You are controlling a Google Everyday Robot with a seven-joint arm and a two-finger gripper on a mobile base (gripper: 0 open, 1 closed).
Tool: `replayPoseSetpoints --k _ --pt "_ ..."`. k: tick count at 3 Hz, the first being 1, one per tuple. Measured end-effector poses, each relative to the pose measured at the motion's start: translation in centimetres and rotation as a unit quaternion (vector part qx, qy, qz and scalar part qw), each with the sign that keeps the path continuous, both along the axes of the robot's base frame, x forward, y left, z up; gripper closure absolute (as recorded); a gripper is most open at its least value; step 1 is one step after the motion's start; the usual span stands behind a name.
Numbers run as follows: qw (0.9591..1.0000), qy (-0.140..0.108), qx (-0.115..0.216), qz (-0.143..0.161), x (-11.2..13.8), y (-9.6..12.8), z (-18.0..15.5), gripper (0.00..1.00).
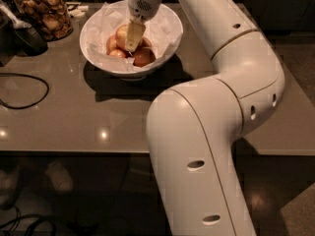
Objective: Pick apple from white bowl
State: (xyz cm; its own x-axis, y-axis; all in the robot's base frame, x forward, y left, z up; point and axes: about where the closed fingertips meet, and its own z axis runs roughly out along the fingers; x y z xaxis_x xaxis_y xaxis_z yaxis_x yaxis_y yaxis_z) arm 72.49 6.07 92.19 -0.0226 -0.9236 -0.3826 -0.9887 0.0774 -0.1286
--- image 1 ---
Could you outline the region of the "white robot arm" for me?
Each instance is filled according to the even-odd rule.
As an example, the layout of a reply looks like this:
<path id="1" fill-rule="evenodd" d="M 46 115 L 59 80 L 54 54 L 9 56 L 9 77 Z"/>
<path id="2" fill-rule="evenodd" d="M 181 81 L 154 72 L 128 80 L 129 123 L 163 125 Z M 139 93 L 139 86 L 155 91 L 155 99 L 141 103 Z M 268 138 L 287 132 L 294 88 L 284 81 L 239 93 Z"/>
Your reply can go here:
<path id="1" fill-rule="evenodd" d="M 147 117 L 157 185 L 174 236 L 256 236 L 232 144 L 262 125 L 284 93 L 284 70 L 232 0 L 178 0 L 210 56 L 213 75 L 161 93 Z M 151 20 L 161 0 L 128 0 Z"/>

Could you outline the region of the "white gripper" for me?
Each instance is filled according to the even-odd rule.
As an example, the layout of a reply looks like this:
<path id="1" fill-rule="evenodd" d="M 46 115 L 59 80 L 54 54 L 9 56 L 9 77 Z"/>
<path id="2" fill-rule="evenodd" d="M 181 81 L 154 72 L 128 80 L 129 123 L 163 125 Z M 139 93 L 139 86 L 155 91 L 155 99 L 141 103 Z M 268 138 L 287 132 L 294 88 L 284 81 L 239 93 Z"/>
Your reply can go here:
<path id="1" fill-rule="evenodd" d="M 158 12 L 162 0 L 128 0 L 132 20 L 127 24 L 124 49 L 134 52 L 140 44 L 146 30 L 142 20 L 152 19 Z"/>

